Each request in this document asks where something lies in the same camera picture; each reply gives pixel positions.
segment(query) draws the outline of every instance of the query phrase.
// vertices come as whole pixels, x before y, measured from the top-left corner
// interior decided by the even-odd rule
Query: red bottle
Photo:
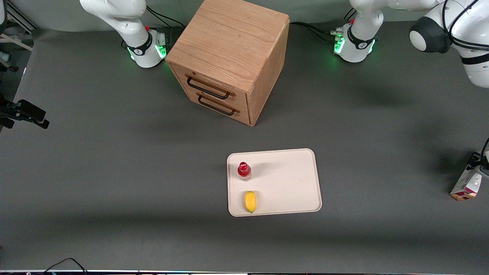
[[[241,162],[238,166],[238,174],[242,181],[248,181],[251,179],[251,167],[246,162]]]

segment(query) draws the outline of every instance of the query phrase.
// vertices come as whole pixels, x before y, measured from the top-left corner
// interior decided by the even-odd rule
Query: black metal handle
[[[202,95],[200,95],[200,94],[199,94],[199,103],[200,103],[200,104],[202,104],[202,105],[204,105],[204,106],[206,106],[206,107],[209,107],[209,108],[211,108],[211,109],[213,109],[213,110],[215,110],[215,111],[218,111],[219,113],[224,114],[224,115],[229,115],[229,116],[231,116],[231,115],[233,115],[233,114],[234,114],[234,111],[235,111],[234,109],[233,109],[233,111],[231,111],[230,113],[228,113],[228,112],[225,112],[225,111],[223,111],[223,110],[221,110],[221,109],[219,109],[219,108],[216,108],[216,107],[214,107],[214,106],[212,106],[212,105],[210,105],[210,104],[207,104],[207,103],[205,103],[205,102],[202,102],[202,101],[201,101],[201,99],[202,99]]]
[[[201,88],[201,87],[199,87],[199,86],[197,86],[197,85],[194,85],[194,84],[190,83],[190,81],[191,81],[191,80],[192,80],[192,78],[191,78],[190,76],[188,76],[188,78],[187,78],[187,84],[188,84],[190,87],[192,87],[192,88],[194,88],[194,89],[197,89],[197,90],[199,90],[199,91],[201,91],[201,92],[204,92],[204,93],[206,93],[206,94],[210,94],[211,96],[215,96],[215,97],[217,97],[218,99],[226,99],[226,98],[229,96],[229,92],[226,92],[226,95],[224,95],[224,96],[222,96],[222,95],[218,95],[218,94],[216,94],[216,93],[214,93],[214,92],[208,91],[208,90],[206,90],[206,89],[204,89],[204,88]]]

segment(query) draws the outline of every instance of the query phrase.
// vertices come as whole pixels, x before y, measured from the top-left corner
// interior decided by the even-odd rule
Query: black cable
[[[484,147],[482,147],[482,151],[481,151],[481,160],[484,159],[484,152],[486,151],[486,147],[489,143],[489,138],[486,140],[486,143],[484,144]]]
[[[163,17],[163,18],[166,18],[166,19],[169,19],[169,20],[171,20],[171,21],[177,22],[178,24],[182,25],[182,27],[183,27],[183,28],[185,28],[185,25],[184,25],[182,22],[177,21],[177,20],[175,20],[175,19],[173,19],[173,18],[170,18],[170,17],[168,17],[168,16],[164,16],[164,15],[162,15],[162,14],[160,14],[160,13],[157,13],[157,12],[156,12],[156,11],[154,11],[152,8],[150,8],[149,6],[146,6],[146,8],[147,8],[147,9],[148,9],[150,12],[154,12],[154,13],[158,14],[159,16]]]
[[[353,8],[351,8],[346,14],[345,14],[345,17],[343,17],[343,19],[346,19],[346,17],[352,12]]]
[[[62,260],[61,262],[56,263],[56,264],[54,264],[54,265],[52,265],[52,266],[48,267],[48,268],[47,268],[47,269],[46,269],[46,270],[43,272],[43,274],[44,274],[44,273],[46,273],[46,272],[48,272],[48,271],[49,271],[51,268],[53,268],[53,267],[55,267],[55,266],[57,266],[57,265],[61,264],[62,262],[66,261],[66,260],[72,260],[73,262],[75,262],[75,263],[76,263],[76,264],[77,264],[77,265],[80,267],[80,269],[83,271],[83,274],[87,275],[87,270],[86,270],[86,269],[85,269],[85,268],[84,268],[84,267],[83,267],[83,266],[82,266],[82,265],[81,265],[79,262],[77,262],[77,261],[76,261],[75,259],[73,259],[73,258],[66,258],[66,259]]]
[[[153,11],[151,11],[150,9],[148,9],[148,11],[156,18],[158,18],[161,22],[165,23],[169,28],[171,28],[171,26],[165,22],[165,20],[161,19],[160,17],[158,17],[158,15],[156,15]]]
[[[356,11],[355,11],[354,13],[352,13],[352,14],[351,14],[351,15],[348,17],[348,19],[347,19],[346,21],[350,21],[350,18],[351,18],[353,15],[355,15],[355,13],[356,13]]]
[[[319,29],[319,28],[317,28],[317,27],[315,27],[315,26],[313,26],[313,25],[311,25],[311,24],[308,24],[308,23],[304,23],[304,22],[292,22],[292,23],[290,23],[290,24],[291,24],[291,25],[300,25],[300,26],[304,26],[304,27],[307,27],[307,28],[309,28],[309,29],[313,29],[313,30],[315,30],[315,31],[317,31],[317,32],[319,32],[319,33],[329,34],[329,32],[324,31],[324,30],[321,30],[321,29]]]
[[[19,25],[21,25],[21,26],[22,26],[24,29],[28,29],[28,30],[29,30],[29,32],[32,32],[32,30],[31,30],[31,29],[30,29],[28,26],[26,26],[24,23],[22,23],[22,22],[21,22],[21,21],[20,21],[20,20],[19,20],[17,17],[15,17],[15,15],[13,15],[13,14],[12,14],[11,12],[9,12],[9,11],[7,11],[7,13],[8,13],[10,16],[12,16],[12,18],[13,18],[13,19],[15,19],[15,21],[16,21],[16,22],[18,22],[18,23],[19,23]]]
[[[320,36],[318,33],[321,33],[321,34],[329,34],[329,32],[326,32],[326,31],[323,31],[311,24],[308,24],[308,23],[304,23],[304,22],[292,22],[290,23],[292,25],[300,25],[300,26],[304,26],[306,27],[310,32],[312,32],[316,37],[318,37],[319,39],[321,39],[322,41],[325,41],[325,42],[332,42],[334,43],[334,40],[333,39],[325,39],[324,37]]]
[[[468,5],[461,13],[459,13],[459,15],[453,20],[452,25],[448,29],[446,27],[446,21],[445,21],[446,4],[448,2],[448,0],[446,0],[443,3],[443,11],[442,11],[443,29],[444,29],[445,33],[448,35],[448,38],[450,39],[450,41],[453,44],[455,44],[455,45],[457,45],[459,47],[462,47],[462,48],[487,51],[487,50],[489,50],[489,45],[467,42],[467,41],[464,41],[464,40],[455,38],[452,35],[452,30],[453,30],[453,27],[454,27],[455,23],[460,19],[460,17],[462,17],[462,15],[464,13],[466,13],[470,8],[472,8],[472,6],[475,5],[478,1],[479,0],[472,1],[472,3],[470,3],[470,5]]]
[[[168,47],[172,45],[172,30],[173,28],[170,28],[170,42],[168,43]]]

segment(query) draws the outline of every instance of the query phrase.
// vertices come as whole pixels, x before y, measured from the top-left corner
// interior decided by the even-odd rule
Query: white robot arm
[[[358,12],[355,22],[331,32],[338,40],[334,53],[344,60],[361,62],[372,51],[375,35],[383,23],[381,8],[407,11],[432,8],[411,28],[412,44],[421,51],[440,53],[453,46],[472,83],[489,88],[489,1],[350,0],[350,3]]]
[[[438,0],[350,0],[357,11],[355,23],[347,23],[332,32],[339,37],[334,53],[348,62],[363,61],[371,52],[375,35],[384,22],[381,8],[421,11],[438,3]]]
[[[447,0],[411,27],[411,43],[420,51],[456,49],[470,81],[489,88],[489,1]]]
[[[162,33],[146,29],[139,17],[145,0],[80,0],[82,7],[113,27],[126,42],[131,58],[143,68],[156,66],[167,53]]]

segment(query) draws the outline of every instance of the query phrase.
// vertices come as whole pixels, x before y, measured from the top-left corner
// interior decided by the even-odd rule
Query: small box
[[[479,192],[481,181],[482,176],[477,174],[474,169],[464,170],[450,196],[457,201],[475,198]]]
[[[289,16],[205,0],[166,57],[189,99],[254,126],[282,71]]]

